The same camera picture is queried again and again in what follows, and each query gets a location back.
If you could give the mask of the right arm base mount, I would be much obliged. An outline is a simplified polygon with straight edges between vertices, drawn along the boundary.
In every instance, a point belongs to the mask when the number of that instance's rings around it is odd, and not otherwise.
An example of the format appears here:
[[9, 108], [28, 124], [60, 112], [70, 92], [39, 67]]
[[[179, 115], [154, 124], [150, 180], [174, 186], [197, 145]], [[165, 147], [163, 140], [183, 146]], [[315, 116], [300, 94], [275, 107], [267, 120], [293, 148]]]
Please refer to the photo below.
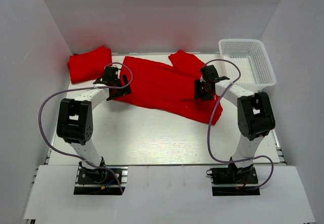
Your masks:
[[259, 196], [260, 188], [255, 167], [238, 173], [232, 166], [215, 167], [206, 171], [211, 178], [212, 195], [226, 196]]

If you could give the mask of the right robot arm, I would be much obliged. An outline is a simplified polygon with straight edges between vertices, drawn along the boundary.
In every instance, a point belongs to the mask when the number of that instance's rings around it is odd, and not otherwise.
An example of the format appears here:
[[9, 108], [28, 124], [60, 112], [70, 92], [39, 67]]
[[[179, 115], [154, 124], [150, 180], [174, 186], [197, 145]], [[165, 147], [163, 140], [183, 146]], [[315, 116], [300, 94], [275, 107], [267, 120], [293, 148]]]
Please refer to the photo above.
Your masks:
[[[240, 183], [247, 177], [246, 166], [253, 164], [256, 151], [262, 140], [275, 128], [275, 119], [267, 93], [255, 93], [236, 85], [241, 77], [230, 80], [226, 76], [220, 77], [213, 65], [203, 66], [200, 69], [201, 79], [195, 81], [195, 99], [211, 100], [219, 93], [220, 96], [212, 110], [207, 131], [207, 148], [210, 157], [224, 164], [235, 164], [229, 169], [229, 178]], [[235, 153], [229, 161], [217, 159], [211, 151], [211, 126], [216, 110], [222, 98], [225, 98], [237, 108], [237, 125], [240, 139]]]

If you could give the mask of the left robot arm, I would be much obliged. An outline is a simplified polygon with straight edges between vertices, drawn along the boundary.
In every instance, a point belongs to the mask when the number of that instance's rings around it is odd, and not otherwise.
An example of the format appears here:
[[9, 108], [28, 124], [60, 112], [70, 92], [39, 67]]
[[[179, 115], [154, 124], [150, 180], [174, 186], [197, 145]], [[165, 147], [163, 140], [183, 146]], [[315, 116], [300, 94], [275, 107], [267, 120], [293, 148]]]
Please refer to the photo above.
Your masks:
[[93, 82], [93, 86], [81, 95], [60, 103], [57, 136], [74, 148], [77, 156], [90, 170], [90, 178], [96, 183], [106, 180], [104, 159], [97, 152], [93, 141], [93, 110], [103, 101], [130, 94], [130, 82], [126, 75], [119, 76], [120, 69], [106, 66], [104, 75]]

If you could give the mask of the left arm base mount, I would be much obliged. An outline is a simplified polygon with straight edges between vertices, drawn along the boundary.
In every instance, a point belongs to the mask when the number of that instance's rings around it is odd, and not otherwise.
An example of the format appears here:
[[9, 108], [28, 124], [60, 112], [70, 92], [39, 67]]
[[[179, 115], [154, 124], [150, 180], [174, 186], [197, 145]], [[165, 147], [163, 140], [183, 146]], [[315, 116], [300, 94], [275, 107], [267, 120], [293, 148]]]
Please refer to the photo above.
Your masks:
[[120, 196], [122, 192], [109, 170], [79, 167], [74, 185], [74, 195]]

